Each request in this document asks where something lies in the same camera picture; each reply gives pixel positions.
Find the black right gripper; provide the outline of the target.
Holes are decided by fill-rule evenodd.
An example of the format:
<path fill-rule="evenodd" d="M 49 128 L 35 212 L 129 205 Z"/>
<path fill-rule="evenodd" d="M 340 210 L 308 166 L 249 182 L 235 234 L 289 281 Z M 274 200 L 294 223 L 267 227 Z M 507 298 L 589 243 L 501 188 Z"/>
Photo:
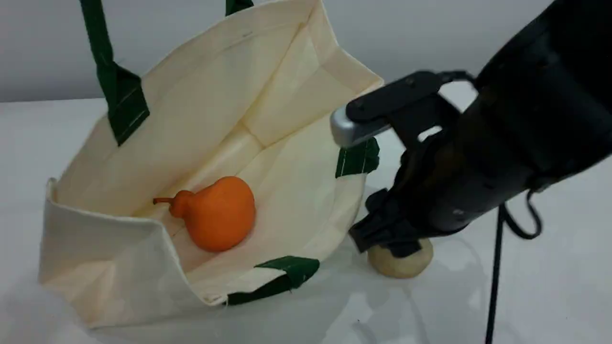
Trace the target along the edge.
<path fill-rule="evenodd" d="M 533 187 L 522 138 L 531 105 L 481 93 L 459 113 L 431 93 L 366 96 L 366 118 L 385 120 L 406 144 L 393 186 L 370 196 L 349 236 L 363 253 L 385 245 L 394 258 L 422 250 Z"/>

